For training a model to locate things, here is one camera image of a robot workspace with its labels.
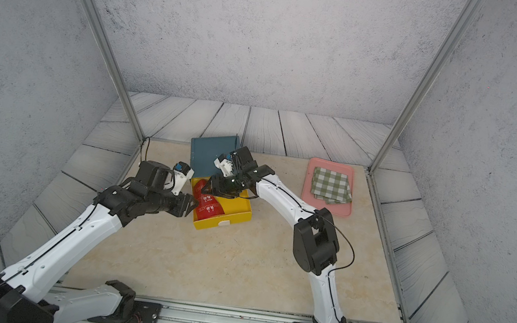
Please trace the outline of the red postcard english text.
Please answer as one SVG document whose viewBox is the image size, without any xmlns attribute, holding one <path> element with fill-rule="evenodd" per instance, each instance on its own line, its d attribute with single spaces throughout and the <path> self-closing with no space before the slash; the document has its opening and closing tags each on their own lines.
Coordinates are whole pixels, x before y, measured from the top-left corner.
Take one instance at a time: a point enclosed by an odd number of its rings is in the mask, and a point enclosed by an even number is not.
<svg viewBox="0 0 517 323">
<path fill-rule="evenodd" d="M 225 214 L 223 206 L 211 194 L 204 194 L 203 189 L 207 180 L 200 178 L 193 184 L 193 197 L 198 202 L 194 209 L 194 220 L 196 222 L 216 218 Z"/>
</svg>

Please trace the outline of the yellow top drawer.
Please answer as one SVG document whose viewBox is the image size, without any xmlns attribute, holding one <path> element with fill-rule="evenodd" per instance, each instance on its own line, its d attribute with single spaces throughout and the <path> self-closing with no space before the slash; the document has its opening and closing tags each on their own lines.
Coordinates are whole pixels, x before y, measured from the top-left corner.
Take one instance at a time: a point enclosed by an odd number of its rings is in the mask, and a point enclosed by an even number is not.
<svg viewBox="0 0 517 323">
<path fill-rule="evenodd" d="M 194 182 L 200 178 L 194 178 L 191 180 L 191 185 L 193 189 Z M 225 214 L 222 216 L 214 217 L 212 219 L 207 219 L 203 221 L 196 222 L 194 220 L 194 211 L 193 211 L 193 225 L 197 230 L 204 230 L 214 227 L 223 227 L 231 224 L 238 224 L 243 222 L 249 222 L 252 220 L 253 210 L 252 205 L 250 204 L 251 198 L 247 191 L 242 192 L 241 196 L 234 199 L 228 199 L 225 197 L 219 197 L 218 195 L 214 195 L 216 200 L 223 206 Z"/>
</svg>

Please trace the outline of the teal drawer cabinet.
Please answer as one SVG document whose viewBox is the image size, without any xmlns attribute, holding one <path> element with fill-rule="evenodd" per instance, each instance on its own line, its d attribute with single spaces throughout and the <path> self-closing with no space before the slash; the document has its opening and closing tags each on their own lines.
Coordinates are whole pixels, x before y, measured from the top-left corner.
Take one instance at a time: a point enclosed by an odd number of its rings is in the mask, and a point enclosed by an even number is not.
<svg viewBox="0 0 517 323">
<path fill-rule="evenodd" d="M 215 160 L 223 153 L 231 153 L 241 147 L 240 138 L 234 136 L 202 137 L 191 139 L 190 167 L 193 178 L 209 178 L 220 172 Z"/>
</svg>

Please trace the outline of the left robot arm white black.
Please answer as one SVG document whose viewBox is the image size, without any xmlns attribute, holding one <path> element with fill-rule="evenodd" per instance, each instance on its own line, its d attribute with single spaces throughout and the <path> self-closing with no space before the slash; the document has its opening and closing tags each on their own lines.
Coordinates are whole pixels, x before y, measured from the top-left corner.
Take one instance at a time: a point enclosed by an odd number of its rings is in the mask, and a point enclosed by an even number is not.
<svg viewBox="0 0 517 323">
<path fill-rule="evenodd" d="M 0 323 L 142 323 L 135 292 L 118 280 L 81 291 L 51 289 L 88 252 L 136 218 L 160 212 L 186 217 L 197 206 L 182 191 L 194 175 L 180 162 L 169 168 L 143 161 L 135 176 L 98 193 L 92 205 L 43 246 L 0 272 Z"/>
</svg>

